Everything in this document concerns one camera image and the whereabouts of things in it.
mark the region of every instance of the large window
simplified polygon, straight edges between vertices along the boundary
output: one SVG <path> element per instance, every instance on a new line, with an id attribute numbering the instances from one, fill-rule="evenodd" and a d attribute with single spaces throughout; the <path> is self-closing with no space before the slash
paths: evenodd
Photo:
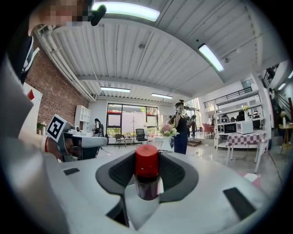
<path id="1" fill-rule="evenodd" d="M 108 104 L 107 134 L 136 136 L 136 129 L 143 128 L 149 136 L 158 135 L 157 108 L 123 104 Z"/>

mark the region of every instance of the ceiling light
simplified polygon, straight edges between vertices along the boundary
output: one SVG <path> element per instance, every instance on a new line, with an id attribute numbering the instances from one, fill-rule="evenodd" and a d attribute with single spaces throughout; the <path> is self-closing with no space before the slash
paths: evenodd
<path id="1" fill-rule="evenodd" d="M 281 90 L 282 88 L 284 88 L 285 85 L 286 85 L 285 83 L 281 84 L 281 86 L 278 88 L 278 90 Z"/>
<path id="2" fill-rule="evenodd" d="M 126 2 L 96 2 L 92 9 L 96 10 L 102 4 L 107 8 L 106 14 L 136 16 L 150 21 L 156 21 L 160 15 L 154 9 Z"/>
<path id="3" fill-rule="evenodd" d="M 292 76 L 293 76 L 293 71 L 292 71 L 291 74 L 288 76 L 288 78 L 291 79 Z"/>
<path id="4" fill-rule="evenodd" d="M 206 44 L 199 46 L 198 50 L 216 67 L 218 71 L 224 70 L 224 67 L 221 65 L 220 61 L 216 58 L 216 56 Z"/>
<path id="5" fill-rule="evenodd" d="M 166 95 L 161 95 L 161 94 L 156 94 L 156 93 L 153 93 L 152 96 L 154 96 L 154 97 L 168 98 L 168 99 L 172 99 L 173 98 L 171 96 L 166 96 Z"/>
<path id="6" fill-rule="evenodd" d="M 121 88 L 112 88 L 112 87 L 101 87 L 101 90 L 117 91 L 117 92 L 125 92 L 125 93 L 130 92 L 130 89 L 121 89 Z"/>

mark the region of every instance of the checkered tablecloth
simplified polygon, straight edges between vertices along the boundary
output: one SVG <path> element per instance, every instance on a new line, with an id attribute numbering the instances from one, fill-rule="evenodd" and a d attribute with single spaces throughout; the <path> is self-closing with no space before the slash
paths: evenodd
<path id="1" fill-rule="evenodd" d="M 231 133 L 228 135 L 226 146 L 237 144 L 256 144 L 265 140 L 265 131 L 255 130 L 249 134 Z"/>

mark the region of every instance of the brick wall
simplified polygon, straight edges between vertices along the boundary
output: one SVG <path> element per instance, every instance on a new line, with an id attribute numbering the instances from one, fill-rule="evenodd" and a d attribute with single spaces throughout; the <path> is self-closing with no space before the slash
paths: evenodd
<path id="1" fill-rule="evenodd" d="M 88 107 L 89 101 L 59 72 L 34 37 L 34 49 L 37 47 L 40 51 L 33 60 L 26 83 L 43 93 L 38 122 L 49 123 L 53 115 L 57 114 L 74 124 L 76 106 Z"/>

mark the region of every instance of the red cap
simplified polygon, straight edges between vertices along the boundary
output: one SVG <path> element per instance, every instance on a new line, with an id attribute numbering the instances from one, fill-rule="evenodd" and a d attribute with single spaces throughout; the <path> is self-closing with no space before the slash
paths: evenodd
<path id="1" fill-rule="evenodd" d="M 136 149 L 136 175 L 142 178 L 155 178 L 159 174 L 157 148 L 153 145 L 141 145 Z"/>

